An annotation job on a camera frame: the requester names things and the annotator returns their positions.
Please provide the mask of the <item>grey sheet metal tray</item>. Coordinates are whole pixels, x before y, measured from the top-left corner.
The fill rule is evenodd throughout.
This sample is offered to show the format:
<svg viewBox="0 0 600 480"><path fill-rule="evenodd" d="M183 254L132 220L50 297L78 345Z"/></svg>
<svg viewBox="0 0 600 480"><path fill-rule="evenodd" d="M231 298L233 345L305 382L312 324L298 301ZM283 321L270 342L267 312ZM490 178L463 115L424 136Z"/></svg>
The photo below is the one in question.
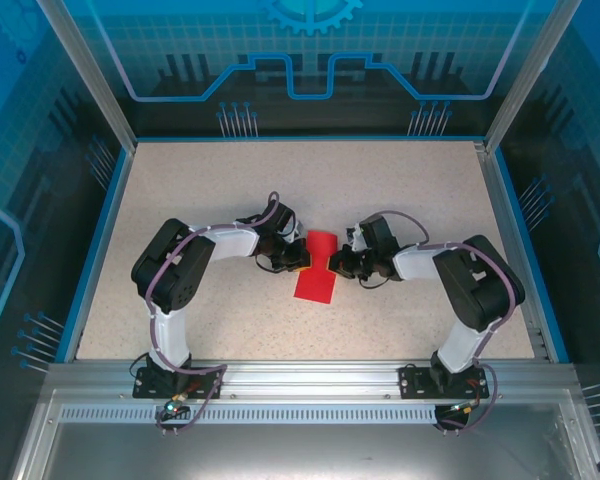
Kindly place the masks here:
<svg viewBox="0 0 600 480"><path fill-rule="evenodd" d="M503 403L477 428L60 423L40 405L9 480L600 480L584 407Z"/></svg>

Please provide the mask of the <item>small adapter with green light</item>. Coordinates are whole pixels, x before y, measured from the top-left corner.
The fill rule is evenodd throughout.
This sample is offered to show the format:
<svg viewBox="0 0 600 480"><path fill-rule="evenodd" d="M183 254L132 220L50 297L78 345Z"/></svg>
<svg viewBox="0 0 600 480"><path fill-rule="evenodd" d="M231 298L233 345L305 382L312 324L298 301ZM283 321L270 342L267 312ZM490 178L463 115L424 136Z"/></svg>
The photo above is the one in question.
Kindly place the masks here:
<svg viewBox="0 0 600 480"><path fill-rule="evenodd" d="M186 393L174 395L164 404L162 416L169 419L186 412L188 410L188 407L185 405L187 398L188 395Z"/></svg>
<svg viewBox="0 0 600 480"><path fill-rule="evenodd" d="M469 415L474 409L480 406L480 398L467 399L449 407L448 412L451 415Z"/></svg>

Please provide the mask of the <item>long aluminium profile rail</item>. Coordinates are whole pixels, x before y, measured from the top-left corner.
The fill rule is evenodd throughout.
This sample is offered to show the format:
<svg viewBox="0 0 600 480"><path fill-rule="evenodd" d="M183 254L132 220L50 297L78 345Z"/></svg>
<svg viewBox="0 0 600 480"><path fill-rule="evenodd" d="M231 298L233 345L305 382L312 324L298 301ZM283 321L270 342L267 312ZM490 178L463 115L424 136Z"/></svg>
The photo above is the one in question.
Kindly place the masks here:
<svg viewBox="0 0 600 480"><path fill-rule="evenodd" d="M224 402L390 401L400 399L398 361L230 361L221 387ZM506 402L556 402L579 390L570 364L538 360L488 360L498 397ZM131 396L127 361L54 364L43 384L46 396L75 401Z"/></svg>

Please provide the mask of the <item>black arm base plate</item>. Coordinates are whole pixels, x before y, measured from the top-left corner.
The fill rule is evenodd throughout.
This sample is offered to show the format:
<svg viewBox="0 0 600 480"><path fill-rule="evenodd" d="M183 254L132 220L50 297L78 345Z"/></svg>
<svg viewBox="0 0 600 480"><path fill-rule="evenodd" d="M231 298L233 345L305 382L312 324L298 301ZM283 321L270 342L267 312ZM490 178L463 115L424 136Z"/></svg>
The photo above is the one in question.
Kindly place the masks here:
<svg viewBox="0 0 600 480"><path fill-rule="evenodd" d="M407 364L398 370L399 390L402 399L452 400L485 399L490 397L485 371L470 367L456 373L436 373L430 367Z"/></svg>
<svg viewBox="0 0 600 480"><path fill-rule="evenodd" d="M169 399L185 393L188 399L204 399L217 380L216 373L184 375L149 367L135 373L132 397L136 399Z"/></svg>

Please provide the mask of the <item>short aluminium profile rail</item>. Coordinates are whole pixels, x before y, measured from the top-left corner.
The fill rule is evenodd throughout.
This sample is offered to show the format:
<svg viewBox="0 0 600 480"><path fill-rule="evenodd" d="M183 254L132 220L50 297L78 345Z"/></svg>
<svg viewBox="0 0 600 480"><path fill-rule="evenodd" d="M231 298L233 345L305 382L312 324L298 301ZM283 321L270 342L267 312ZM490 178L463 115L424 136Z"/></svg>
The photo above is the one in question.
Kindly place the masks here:
<svg viewBox="0 0 600 480"><path fill-rule="evenodd" d="M489 360L511 358L553 362L552 341L546 334L546 315L515 216L515 198L508 194L496 158L487 152L483 143L475 142L474 147L500 235L493 245L519 277L526 292L525 301L493 334L481 357Z"/></svg>

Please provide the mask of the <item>aluminium frame post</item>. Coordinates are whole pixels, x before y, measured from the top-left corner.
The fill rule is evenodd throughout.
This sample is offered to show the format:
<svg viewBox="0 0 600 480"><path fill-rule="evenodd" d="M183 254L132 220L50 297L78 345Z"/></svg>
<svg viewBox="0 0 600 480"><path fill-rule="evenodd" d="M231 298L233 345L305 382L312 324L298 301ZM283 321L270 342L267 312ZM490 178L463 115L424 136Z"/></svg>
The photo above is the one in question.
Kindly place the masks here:
<svg viewBox="0 0 600 480"><path fill-rule="evenodd" d="M121 146L136 152L137 139L95 57L62 0L36 0Z"/></svg>
<svg viewBox="0 0 600 480"><path fill-rule="evenodd" d="M495 154L581 2L582 0L556 0L485 136L485 152L488 155Z"/></svg>

